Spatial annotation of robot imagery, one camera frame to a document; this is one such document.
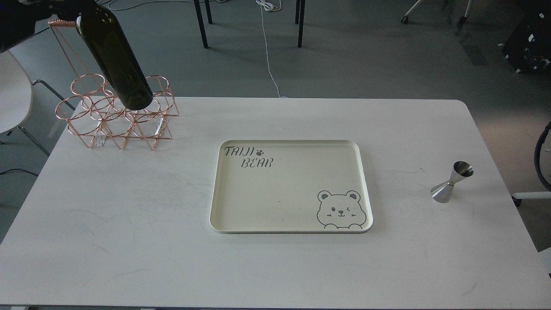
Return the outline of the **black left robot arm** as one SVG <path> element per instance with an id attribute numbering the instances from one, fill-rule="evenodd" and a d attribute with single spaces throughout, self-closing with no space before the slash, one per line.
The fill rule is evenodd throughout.
<path id="1" fill-rule="evenodd" d="M 52 15 L 75 21 L 95 0 L 2 0 L 0 2 L 0 52 L 26 41 L 35 34 L 35 24 Z"/>

